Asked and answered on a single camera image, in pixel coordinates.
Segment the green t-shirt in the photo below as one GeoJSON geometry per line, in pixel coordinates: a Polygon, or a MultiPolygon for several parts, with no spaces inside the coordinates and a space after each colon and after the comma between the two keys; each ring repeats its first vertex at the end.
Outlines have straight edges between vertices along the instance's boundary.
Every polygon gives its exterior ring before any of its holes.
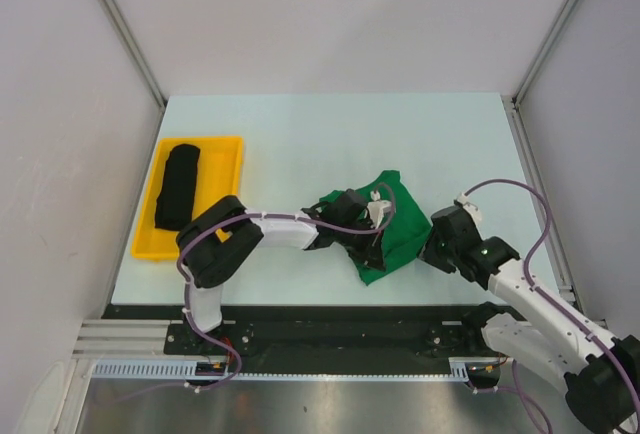
{"type": "MultiPolygon", "coordinates": [[[[384,170],[375,181],[355,189],[356,192],[365,197],[367,202],[371,200],[370,192],[374,190],[379,191],[383,199],[395,199],[395,214],[389,225],[380,231],[383,233],[382,252],[386,269],[378,271],[358,265],[353,261],[361,281],[366,285],[370,285],[412,262],[425,244],[431,231],[431,224],[402,184],[399,171],[384,170]]],[[[339,192],[343,192],[343,190],[334,190],[320,198],[319,201],[334,200],[339,192]]],[[[306,213],[312,218],[314,218],[314,205],[306,210],[306,213]]],[[[354,231],[344,229],[342,232],[346,233],[374,234],[371,232],[372,230],[354,231]]]]}

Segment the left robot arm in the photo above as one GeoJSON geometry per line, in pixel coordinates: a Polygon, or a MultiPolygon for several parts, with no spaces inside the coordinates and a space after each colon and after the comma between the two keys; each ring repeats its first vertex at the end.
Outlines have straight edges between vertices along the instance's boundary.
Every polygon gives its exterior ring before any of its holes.
{"type": "Polygon", "coordinates": [[[219,346],[223,285],[255,249],[313,251],[338,244],[355,263],[383,271],[384,231],[395,213],[396,200],[385,183],[368,196],[347,189],[332,201],[295,213],[250,210],[235,195],[223,197],[176,238],[187,343],[202,354],[219,346]]]}

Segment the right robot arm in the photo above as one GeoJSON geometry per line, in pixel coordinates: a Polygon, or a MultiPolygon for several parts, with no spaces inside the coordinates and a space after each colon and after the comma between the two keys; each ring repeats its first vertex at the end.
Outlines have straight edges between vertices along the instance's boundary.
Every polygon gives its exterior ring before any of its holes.
{"type": "Polygon", "coordinates": [[[522,316],[486,302],[461,330],[473,355],[490,349],[551,384],[574,417],[593,433],[610,433],[639,418],[639,340],[621,338],[572,307],[525,269],[499,237],[482,238],[471,210],[460,203],[437,211],[419,259],[459,273],[522,316]]]}

